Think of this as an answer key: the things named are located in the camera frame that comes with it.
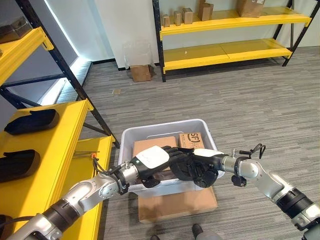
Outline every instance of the metal shelving unit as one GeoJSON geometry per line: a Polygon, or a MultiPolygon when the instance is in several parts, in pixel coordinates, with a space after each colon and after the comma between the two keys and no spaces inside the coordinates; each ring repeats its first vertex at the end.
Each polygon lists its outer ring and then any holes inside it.
{"type": "Polygon", "coordinates": [[[194,22],[192,24],[182,23],[180,26],[171,24],[168,27],[163,27],[161,26],[160,20],[159,0],[152,0],[162,81],[166,81],[166,71],[169,70],[262,58],[284,57],[285,62],[282,66],[285,67],[320,8],[320,0],[316,1],[317,3],[310,16],[296,12],[294,10],[294,0],[289,0],[286,7],[265,7],[263,14],[259,18],[239,17],[236,10],[225,10],[215,11],[212,20],[200,21],[199,18],[194,15],[194,22]],[[304,23],[304,28],[294,43],[293,26],[296,23],[304,23]],[[283,24],[291,24],[291,45],[288,49],[276,40],[283,24]],[[164,36],[263,25],[278,25],[273,38],[226,42],[170,50],[163,49],[164,36]]]}
{"type": "MultiPolygon", "coordinates": [[[[29,0],[15,0],[16,3],[19,5],[20,9],[24,13],[25,17],[28,19],[32,27],[34,28],[33,31],[28,33],[25,37],[21,40],[0,44],[0,48],[3,50],[3,56],[0,57],[0,95],[3,96],[8,102],[10,102],[15,108],[17,109],[25,109],[27,108],[25,104],[37,107],[39,106],[38,103],[25,99],[24,97],[18,96],[13,94],[8,90],[8,87],[14,87],[18,85],[30,84],[30,83],[37,83],[43,82],[48,80],[60,79],[60,78],[67,78],[70,82],[74,90],[77,92],[80,99],[85,100],[87,99],[90,104],[92,105],[93,109],[91,110],[92,115],[97,120],[99,125],[102,129],[92,126],[90,124],[84,123],[83,126],[99,133],[102,133],[107,136],[113,136],[110,128],[94,106],[93,102],[86,94],[85,90],[83,89],[82,85],[78,82],[77,78],[69,68],[67,62],[61,55],[60,51],[56,47],[55,43],[52,41],[50,35],[48,34],[47,30],[43,26],[42,22],[40,21],[38,15],[32,8],[29,0]],[[27,79],[17,82],[11,82],[5,84],[4,82],[7,78],[16,70],[23,62],[28,58],[31,53],[37,49],[40,44],[44,44],[56,64],[61,69],[61,74],[38,77],[33,79],[27,79]],[[5,66],[8,64],[6,60],[10,60],[13,66],[5,66]]],[[[114,145],[119,148],[120,144],[117,139],[115,139],[114,145]]]]}
{"type": "MultiPolygon", "coordinates": [[[[17,41],[0,44],[0,94],[18,110],[10,121],[30,114],[30,111],[55,109],[58,124],[51,129],[11,135],[0,132],[0,155],[34,149],[40,155],[40,165],[28,177],[0,183],[0,213],[13,218],[34,216],[42,213],[60,199],[75,183],[90,179],[95,171],[90,153],[96,153],[99,164],[108,169],[113,144],[120,147],[111,130],[84,91],[68,64],[53,43],[28,0],[16,0],[33,30],[17,41]],[[5,83],[8,77],[40,46],[49,51],[61,74],[5,83]],[[47,80],[67,78],[81,100],[40,106],[38,103],[11,93],[8,88],[47,80]],[[88,111],[102,129],[85,123],[88,111]],[[79,140],[83,127],[107,135],[100,138],[79,140]]],[[[70,227],[62,240],[96,240],[100,223],[102,203],[88,211],[70,227]]],[[[17,222],[14,231],[24,222],[17,222]]]]}

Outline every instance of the cardboard box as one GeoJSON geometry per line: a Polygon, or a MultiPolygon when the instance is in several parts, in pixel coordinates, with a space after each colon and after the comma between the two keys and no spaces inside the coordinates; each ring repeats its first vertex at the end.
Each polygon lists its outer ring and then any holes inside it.
{"type": "Polygon", "coordinates": [[[236,10],[240,17],[259,18],[266,0],[238,0],[236,10]]]}
{"type": "Polygon", "coordinates": [[[182,20],[184,24],[192,24],[194,21],[194,12],[191,8],[182,8],[182,20]]]}
{"type": "Polygon", "coordinates": [[[164,27],[170,27],[170,18],[168,14],[162,16],[162,22],[164,27]]]}
{"type": "Polygon", "coordinates": [[[213,4],[206,3],[206,0],[199,0],[198,17],[201,21],[211,20],[213,11],[213,4]]]}
{"type": "Polygon", "coordinates": [[[149,65],[130,66],[130,70],[134,82],[151,81],[149,65]]]}
{"type": "Polygon", "coordinates": [[[182,23],[182,14],[181,14],[181,12],[175,11],[175,12],[173,13],[173,16],[174,16],[174,24],[175,24],[176,26],[180,26],[181,23],[182,23]]]}
{"type": "Polygon", "coordinates": [[[141,223],[212,212],[218,206],[213,188],[149,198],[138,197],[138,217],[141,223]]]}
{"type": "Polygon", "coordinates": [[[204,149],[205,148],[200,132],[179,134],[179,146],[185,149],[204,149]]]}
{"type": "MultiPolygon", "coordinates": [[[[133,154],[132,156],[135,157],[138,153],[142,152],[143,150],[146,150],[148,148],[151,148],[153,146],[170,146],[170,147],[177,147],[176,138],[174,136],[167,136],[167,137],[160,137],[160,138],[154,138],[154,139],[148,139],[148,140],[142,140],[142,141],[135,141],[133,145],[133,154]]],[[[167,167],[163,171],[169,171],[170,167],[167,167]]],[[[159,180],[166,180],[171,179],[174,177],[172,174],[163,174],[163,173],[156,173],[157,179],[159,180]]]]}

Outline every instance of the white wall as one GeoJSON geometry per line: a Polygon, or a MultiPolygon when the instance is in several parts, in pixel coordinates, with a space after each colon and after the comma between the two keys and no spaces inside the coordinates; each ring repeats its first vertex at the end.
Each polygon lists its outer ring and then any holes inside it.
{"type": "Polygon", "coordinates": [[[47,0],[47,3],[80,57],[90,61],[114,58],[94,1],[47,0]]]}
{"type": "MultiPolygon", "coordinates": [[[[159,0],[160,13],[172,14],[182,7],[197,11],[197,0],[159,0]]],[[[285,6],[288,0],[266,0],[266,7],[285,6]]],[[[157,63],[158,50],[155,23],[151,0],[95,0],[105,32],[119,68],[125,66],[123,44],[126,41],[145,38],[151,44],[153,61],[157,63]]],[[[295,0],[298,12],[310,15],[315,0],[295,0]]],[[[235,9],[236,0],[215,0],[214,11],[235,9]]],[[[303,24],[295,25],[295,36],[298,36],[303,24]]],[[[250,39],[271,38],[276,25],[230,28],[213,31],[193,32],[164,37],[163,48],[174,49],[204,44],[214,44],[250,39]]],[[[290,25],[283,27],[278,40],[287,47],[290,45],[290,25]]],[[[304,36],[300,47],[320,45],[320,12],[304,36]]]]}
{"type": "Polygon", "coordinates": [[[153,61],[159,62],[154,12],[151,0],[94,0],[118,68],[125,67],[123,44],[147,39],[153,61]]]}

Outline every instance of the gray carpet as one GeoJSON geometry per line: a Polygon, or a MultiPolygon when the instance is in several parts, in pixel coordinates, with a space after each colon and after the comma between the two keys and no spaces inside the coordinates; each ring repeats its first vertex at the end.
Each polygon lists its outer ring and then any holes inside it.
{"type": "MultiPolygon", "coordinates": [[[[282,58],[262,59],[174,71],[162,83],[160,69],[151,82],[134,83],[130,71],[115,62],[92,66],[85,90],[120,141],[130,127],[203,119],[218,149],[267,149],[261,163],[276,171],[312,201],[320,197],[320,54],[299,48],[287,67],[282,58]]],[[[88,115],[87,122],[97,126],[88,115]]],[[[82,138],[99,133],[84,129],[82,138]]],[[[113,149],[117,161],[119,150],[113,149]]],[[[105,201],[100,240],[192,240],[199,223],[226,240],[300,240],[289,218],[252,185],[233,186],[231,174],[213,186],[218,208],[210,213],[165,220],[138,221],[134,193],[105,201]]]]}

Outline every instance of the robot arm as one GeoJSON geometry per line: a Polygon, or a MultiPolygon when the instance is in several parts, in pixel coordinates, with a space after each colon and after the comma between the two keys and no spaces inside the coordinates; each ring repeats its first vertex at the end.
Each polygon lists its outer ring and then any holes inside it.
{"type": "Polygon", "coordinates": [[[130,162],[78,182],[59,201],[44,213],[37,214],[7,240],[58,240],[79,217],[98,203],[127,193],[129,185],[137,179],[147,188],[156,186],[160,182],[152,175],[185,157],[176,147],[169,146],[153,146],[142,151],[130,162]]]}
{"type": "Polygon", "coordinates": [[[214,166],[215,169],[234,174],[235,186],[244,187],[246,179],[291,218],[294,226],[304,232],[303,239],[318,240],[320,236],[320,208],[297,188],[275,172],[248,157],[234,157],[210,149],[195,149],[193,159],[214,166]]]}

